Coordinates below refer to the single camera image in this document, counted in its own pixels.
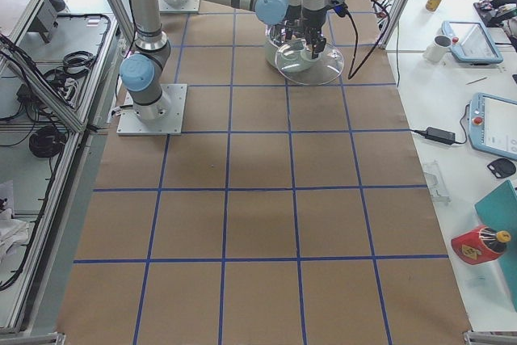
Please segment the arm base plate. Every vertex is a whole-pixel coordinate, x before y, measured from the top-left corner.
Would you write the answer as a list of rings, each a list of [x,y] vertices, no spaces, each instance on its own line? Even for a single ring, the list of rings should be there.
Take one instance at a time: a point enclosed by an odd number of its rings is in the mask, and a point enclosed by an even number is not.
[[[162,97],[154,105],[142,107],[133,104],[127,92],[120,111],[117,134],[121,136],[179,135],[187,97],[187,84],[161,84]]]
[[[158,0],[162,14],[190,14],[198,13],[200,0]]]

